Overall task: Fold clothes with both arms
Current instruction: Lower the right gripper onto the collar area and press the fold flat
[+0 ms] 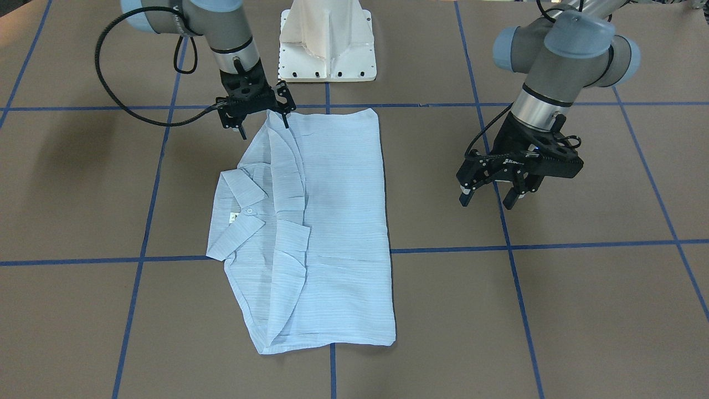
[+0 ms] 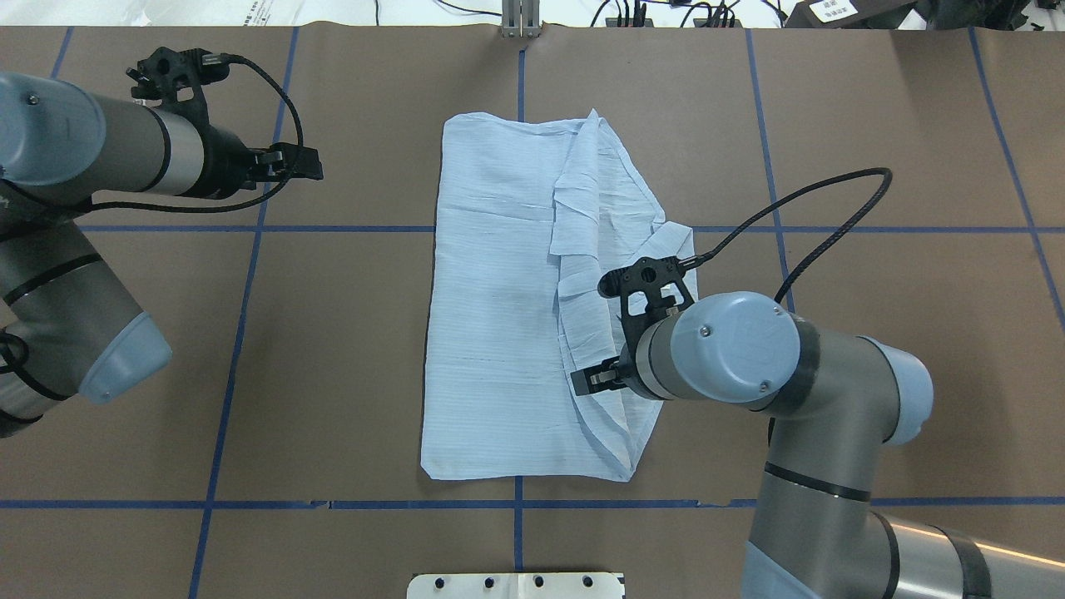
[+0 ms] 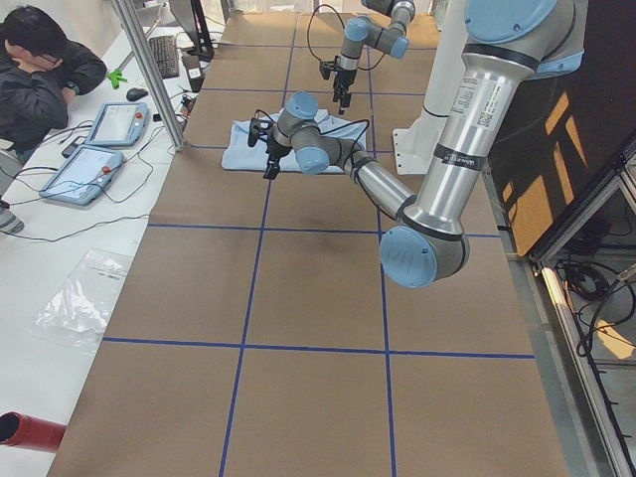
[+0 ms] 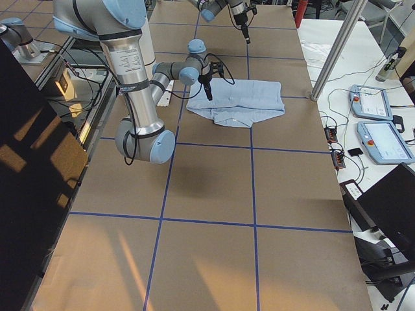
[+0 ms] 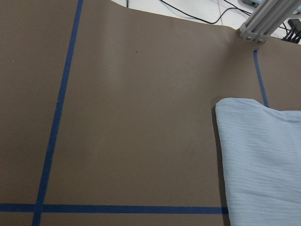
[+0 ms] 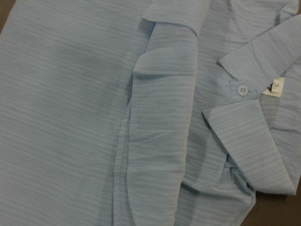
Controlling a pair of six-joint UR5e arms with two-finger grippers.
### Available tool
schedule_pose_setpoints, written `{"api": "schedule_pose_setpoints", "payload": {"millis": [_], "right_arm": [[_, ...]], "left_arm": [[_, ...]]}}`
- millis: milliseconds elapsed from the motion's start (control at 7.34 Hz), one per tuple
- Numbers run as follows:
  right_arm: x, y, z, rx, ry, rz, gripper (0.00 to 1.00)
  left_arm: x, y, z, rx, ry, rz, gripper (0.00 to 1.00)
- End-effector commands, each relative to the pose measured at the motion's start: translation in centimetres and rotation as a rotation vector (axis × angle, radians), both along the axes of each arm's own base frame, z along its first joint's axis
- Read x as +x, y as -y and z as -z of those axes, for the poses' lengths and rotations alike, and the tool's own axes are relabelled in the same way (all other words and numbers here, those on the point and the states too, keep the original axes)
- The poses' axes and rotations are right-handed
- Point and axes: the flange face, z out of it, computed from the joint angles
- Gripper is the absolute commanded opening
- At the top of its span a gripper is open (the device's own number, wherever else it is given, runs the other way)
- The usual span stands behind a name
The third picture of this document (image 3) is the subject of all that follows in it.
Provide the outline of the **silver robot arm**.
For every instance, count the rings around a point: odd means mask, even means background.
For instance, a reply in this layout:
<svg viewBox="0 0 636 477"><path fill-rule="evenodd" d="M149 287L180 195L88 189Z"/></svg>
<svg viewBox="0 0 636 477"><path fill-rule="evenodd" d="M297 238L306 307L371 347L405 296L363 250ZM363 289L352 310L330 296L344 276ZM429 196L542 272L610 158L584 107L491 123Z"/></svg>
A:
<svg viewBox="0 0 636 477"><path fill-rule="evenodd" d="M340 54L333 61L320 64L324 80L334 74L333 101L338 104L340 114L350 106L350 87L355 81L364 46L401 59L409 45L407 27L416 13L415 4L410 0L363 1L362 4L367 9L389 17L391 21L383 27L364 15L350 18L344 26Z"/></svg>
<svg viewBox="0 0 636 477"><path fill-rule="evenodd" d="M385 273L417 288L449 277L470 247L461 216L519 85L575 71L583 55L583 1L452 1L420 117L394 140L423 174L411 191L354 139L321 131L316 99L293 94L275 119L254 118L247 142L266 146L265 177L293 155L305 174L335 166L394 221L381 240Z"/></svg>

